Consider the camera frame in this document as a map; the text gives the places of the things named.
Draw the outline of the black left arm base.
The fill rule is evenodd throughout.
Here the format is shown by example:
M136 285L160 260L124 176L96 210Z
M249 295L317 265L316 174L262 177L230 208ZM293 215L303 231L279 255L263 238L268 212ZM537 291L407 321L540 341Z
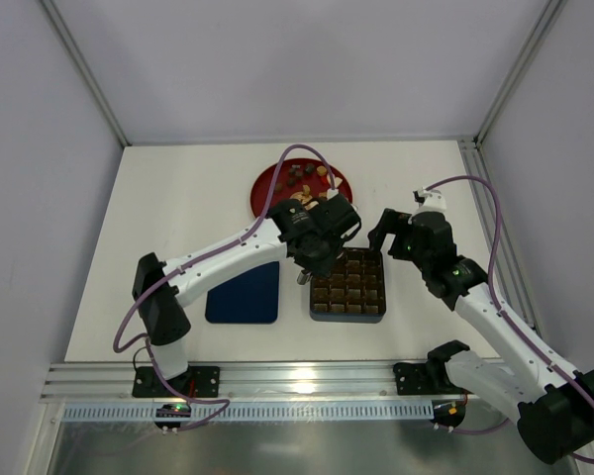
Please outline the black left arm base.
M175 392L191 398L217 398L220 385L219 366L189 366L182 374L169 379ZM173 394L160 382L151 366L135 371L132 389L134 398L164 398Z

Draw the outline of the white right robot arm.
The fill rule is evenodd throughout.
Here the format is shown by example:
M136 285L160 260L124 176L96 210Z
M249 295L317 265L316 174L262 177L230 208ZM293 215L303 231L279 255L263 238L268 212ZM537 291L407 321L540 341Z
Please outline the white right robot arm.
M489 364L452 340L430 350L423 363L394 365L399 394L472 393L513 423L546 464L594 441L594 370L579 371L516 315L487 272L458 254L443 213L386 209L368 234L370 249L379 251L387 236L394 237L389 255L413 263L429 292L473 326L504 362Z

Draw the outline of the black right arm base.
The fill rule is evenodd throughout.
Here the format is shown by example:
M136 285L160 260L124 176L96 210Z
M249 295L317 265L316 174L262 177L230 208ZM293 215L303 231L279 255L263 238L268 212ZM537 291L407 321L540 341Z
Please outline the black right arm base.
M446 376L445 365L427 360L422 363L398 362L393 365L399 396L458 394Z

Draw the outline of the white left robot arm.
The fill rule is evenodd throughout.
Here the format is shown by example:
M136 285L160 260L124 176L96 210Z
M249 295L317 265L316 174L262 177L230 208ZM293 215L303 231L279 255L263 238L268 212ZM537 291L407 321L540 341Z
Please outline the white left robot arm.
M306 275L331 273L345 243L361 227L342 194L308 209L282 200L240 236L168 261L152 252L138 263L132 296L147 333L150 355L169 381L186 372L183 339L191 330L185 308L213 288L261 265L291 260Z

